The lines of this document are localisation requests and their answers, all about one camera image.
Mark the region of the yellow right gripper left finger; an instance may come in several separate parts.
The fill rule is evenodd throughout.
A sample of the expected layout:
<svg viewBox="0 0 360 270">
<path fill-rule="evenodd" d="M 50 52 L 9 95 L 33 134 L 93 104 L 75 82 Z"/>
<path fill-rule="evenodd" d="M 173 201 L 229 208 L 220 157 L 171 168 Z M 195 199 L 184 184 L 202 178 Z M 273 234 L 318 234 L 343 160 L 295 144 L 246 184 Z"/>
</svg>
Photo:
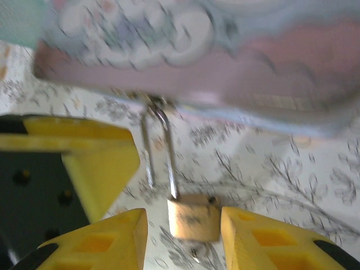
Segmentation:
<svg viewBox="0 0 360 270">
<path fill-rule="evenodd" d="M 41 244 L 17 269 L 143 269 L 148 237 L 144 208 L 122 212 Z"/>
</svg>

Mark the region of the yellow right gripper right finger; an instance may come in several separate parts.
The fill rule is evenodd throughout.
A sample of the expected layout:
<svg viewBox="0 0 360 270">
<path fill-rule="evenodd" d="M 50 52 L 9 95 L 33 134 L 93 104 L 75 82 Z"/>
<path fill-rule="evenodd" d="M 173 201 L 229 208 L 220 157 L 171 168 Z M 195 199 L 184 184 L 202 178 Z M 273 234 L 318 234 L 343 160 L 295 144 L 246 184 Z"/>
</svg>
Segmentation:
<svg viewBox="0 0 360 270">
<path fill-rule="evenodd" d="M 359 261 L 314 231 L 223 207 L 220 224 L 229 270 L 359 269 Z"/>
</svg>

